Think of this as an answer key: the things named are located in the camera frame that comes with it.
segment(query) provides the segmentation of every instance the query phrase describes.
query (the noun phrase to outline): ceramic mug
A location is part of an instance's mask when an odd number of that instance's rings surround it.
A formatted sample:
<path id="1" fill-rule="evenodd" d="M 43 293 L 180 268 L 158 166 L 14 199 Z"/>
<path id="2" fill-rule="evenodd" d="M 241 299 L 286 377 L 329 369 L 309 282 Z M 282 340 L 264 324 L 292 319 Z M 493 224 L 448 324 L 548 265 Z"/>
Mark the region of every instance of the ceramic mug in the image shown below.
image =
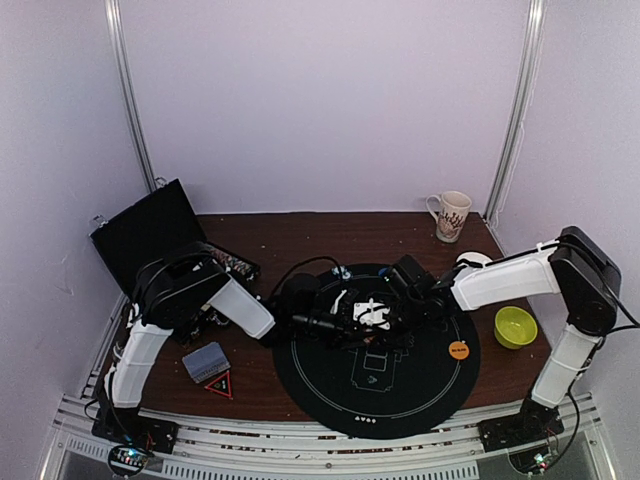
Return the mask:
<path id="1" fill-rule="evenodd" d="M 429 200 L 438 200 L 440 211 L 436 215 Z M 471 199 L 464 193 L 450 191 L 441 195 L 430 195 L 426 200 L 427 210 L 436 221 L 436 237 L 445 243 L 453 243 L 460 237 L 464 222 L 471 209 Z"/>

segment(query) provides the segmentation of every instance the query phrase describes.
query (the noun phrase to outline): wooden table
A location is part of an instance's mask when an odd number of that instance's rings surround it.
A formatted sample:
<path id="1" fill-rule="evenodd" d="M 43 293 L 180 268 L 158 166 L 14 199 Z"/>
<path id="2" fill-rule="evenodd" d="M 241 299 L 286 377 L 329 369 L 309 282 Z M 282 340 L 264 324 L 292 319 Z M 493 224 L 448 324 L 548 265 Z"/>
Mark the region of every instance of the wooden table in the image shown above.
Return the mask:
<path id="1" fill-rule="evenodd" d="M 475 250 L 502 255 L 477 214 L 467 220 L 460 240 L 447 245 L 435 238 L 435 225 L 422 213 L 296 213 L 265 215 L 206 215 L 199 217 L 210 241 L 262 267 L 257 292 L 268 295 L 275 282 L 294 263 L 315 255 L 331 255 L 342 264 L 393 263 L 413 255 L 426 269 L 440 276 L 456 257 Z M 320 273 L 328 263 L 303 267 Z M 509 302 L 530 311 L 526 300 Z M 544 365 L 549 344 L 544 335 L 521 350 L 500 346 L 493 336 L 493 319 L 503 304 L 471 314 L 482 345 L 482 365 L 475 389 L 465 408 L 524 398 Z M 147 381 L 142 406 L 173 413 L 246 420 L 308 421 L 278 381 L 271 352 L 238 327 L 212 326 L 189 350 L 168 341 Z M 231 362 L 233 399 L 210 393 L 189 378 L 182 357 L 217 341 Z"/>

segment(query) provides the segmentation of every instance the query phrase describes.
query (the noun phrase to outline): orange circular label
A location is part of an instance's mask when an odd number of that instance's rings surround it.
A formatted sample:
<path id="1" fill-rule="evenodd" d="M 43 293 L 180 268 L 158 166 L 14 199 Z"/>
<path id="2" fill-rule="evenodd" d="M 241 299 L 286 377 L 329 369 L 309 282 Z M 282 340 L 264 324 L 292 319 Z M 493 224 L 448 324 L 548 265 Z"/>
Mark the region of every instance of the orange circular label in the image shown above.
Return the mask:
<path id="1" fill-rule="evenodd" d="M 452 342 L 449 345 L 449 355 L 456 360 L 464 360 L 469 356 L 469 347 L 467 347 L 466 343 Z"/>

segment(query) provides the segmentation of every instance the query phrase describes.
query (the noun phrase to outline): lavender wall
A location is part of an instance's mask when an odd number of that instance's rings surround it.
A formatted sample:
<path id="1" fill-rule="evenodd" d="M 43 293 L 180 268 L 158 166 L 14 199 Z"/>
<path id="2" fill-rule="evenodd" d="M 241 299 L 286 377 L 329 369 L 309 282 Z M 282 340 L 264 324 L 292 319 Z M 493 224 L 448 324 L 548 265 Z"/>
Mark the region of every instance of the lavender wall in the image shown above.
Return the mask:
<path id="1" fill-rule="evenodd" d="M 482 210 L 527 1 L 123 2 L 156 173 L 206 212 Z"/>
<path id="2" fill-rule="evenodd" d="M 552 1 L 535 98 L 498 237 L 508 252 L 582 227 L 623 272 L 622 300 L 640 315 L 640 5 Z M 566 311 L 532 300 L 550 339 Z M 609 429 L 621 477 L 640 460 L 640 333 L 616 334 L 585 376 Z"/>
<path id="3" fill-rule="evenodd" d="M 144 195 L 102 2 L 0 14 L 0 465 L 32 478 L 118 296 L 87 235 Z"/>

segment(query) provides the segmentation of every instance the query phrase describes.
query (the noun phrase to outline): green bowl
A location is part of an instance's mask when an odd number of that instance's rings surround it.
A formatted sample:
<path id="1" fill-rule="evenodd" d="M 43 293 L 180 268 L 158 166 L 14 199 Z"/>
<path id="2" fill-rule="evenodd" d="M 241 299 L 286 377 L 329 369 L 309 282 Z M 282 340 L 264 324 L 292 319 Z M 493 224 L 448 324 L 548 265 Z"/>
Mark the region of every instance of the green bowl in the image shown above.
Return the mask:
<path id="1" fill-rule="evenodd" d="M 504 307 L 496 314 L 494 334 L 500 345 L 518 350 L 536 339 L 538 325 L 526 310 Z"/>

